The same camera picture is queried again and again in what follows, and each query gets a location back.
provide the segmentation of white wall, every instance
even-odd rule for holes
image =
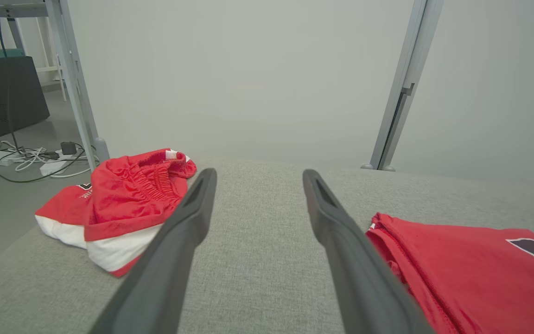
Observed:
[[[534,184],[534,1],[445,0],[391,165]]]
[[[359,167],[372,154],[413,0],[69,2],[111,156]]]
[[[38,26],[36,24],[36,18],[21,18],[16,19],[19,22],[22,34],[24,37],[24,51],[28,56],[32,57],[34,66],[36,68],[47,67],[47,60],[49,61],[48,66],[53,66],[53,59],[51,58],[51,47],[48,39],[48,27],[46,25],[45,18],[39,18],[40,30],[43,34],[43,40],[45,44],[45,49],[47,53],[43,51],[43,47],[40,44],[40,36],[38,35]],[[13,36],[9,30],[9,25],[7,19],[1,19],[1,34],[4,39],[4,45],[7,49],[15,48],[15,42],[13,41]],[[38,74],[38,78],[41,83],[50,82],[53,80],[57,72],[41,72]]]

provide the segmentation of gray fabric surface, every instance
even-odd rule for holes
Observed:
[[[342,333],[305,165],[195,159],[218,171],[180,333]],[[534,190],[402,173],[316,168],[365,231],[376,212],[426,224],[529,228]],[[0,255],[0,333],[84,333],[121,283],[35,227]]]

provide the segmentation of folded red shirt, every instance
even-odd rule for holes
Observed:
[[[187,192],[195,163],[169,148],[104,161],[91,184],[68,186],[36,211],[49,237],[88,250],[119,277],[129,271]]]
[[[378,213],[366,236],[439,334],[534,333],[534,233]]]

